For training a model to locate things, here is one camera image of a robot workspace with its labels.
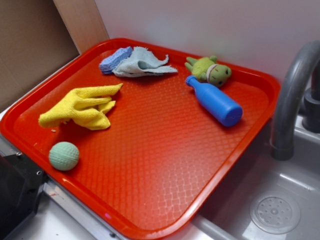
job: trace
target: faucet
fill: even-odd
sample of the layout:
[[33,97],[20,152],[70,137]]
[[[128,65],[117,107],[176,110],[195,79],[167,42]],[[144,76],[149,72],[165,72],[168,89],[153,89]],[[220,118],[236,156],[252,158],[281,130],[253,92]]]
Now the faucet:
[[[310,77],[311,88],[305,91]],[[300,49],[284,77],[271,127],[270,153],[274,159],[288,160],[294,155],[294,130],[301,103],[305,109],[303,127],[320,133],[319,40]]]

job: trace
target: blue sponge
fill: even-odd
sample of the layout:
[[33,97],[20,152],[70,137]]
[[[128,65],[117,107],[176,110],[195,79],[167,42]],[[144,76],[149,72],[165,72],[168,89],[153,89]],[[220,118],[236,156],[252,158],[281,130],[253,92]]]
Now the blue sponge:
[[126,48],[119,48],[114,54],[105,58],[100,64],[99,68],[103,74],[112,74],[112,70],[118,64],[128,57],[130,57],[133,49],[128,46]]

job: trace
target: white cloth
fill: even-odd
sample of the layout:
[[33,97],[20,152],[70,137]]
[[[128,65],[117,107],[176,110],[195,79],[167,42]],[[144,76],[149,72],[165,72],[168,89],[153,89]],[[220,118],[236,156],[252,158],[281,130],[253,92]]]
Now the white cloth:
[[145,47],[136,46],[130,57],[122,60],[118,66],[113,69],[117,77],[143,77],[143,76],[161,76],[165,73],[177,73],[178,70],[164,64],[168,63],[169,56],[164,60],[159,60],[155,55]]

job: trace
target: faucet spout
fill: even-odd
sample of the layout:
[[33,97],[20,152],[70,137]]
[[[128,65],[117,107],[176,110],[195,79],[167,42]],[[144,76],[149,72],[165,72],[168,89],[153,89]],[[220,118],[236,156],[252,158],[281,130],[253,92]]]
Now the faucet spout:
[[295,124],[310,77],[312,77],[309,90],[311,102],[316,104],[318,102],[320,106],[320,41],[312,41],[304,45],[285,75],[271,127],[270,153],[277,160],[288,160],[294,155]]

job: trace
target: blue bottle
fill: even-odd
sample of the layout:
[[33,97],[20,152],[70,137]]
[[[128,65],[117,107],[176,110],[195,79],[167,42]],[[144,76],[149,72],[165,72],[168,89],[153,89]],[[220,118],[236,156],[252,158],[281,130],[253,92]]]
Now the blue bottle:
[[186,84],[193,87],[199,103],[226,127],[237,124],[242,115],[242,107],[209,83],[200,83],[193,75],[186,78]]

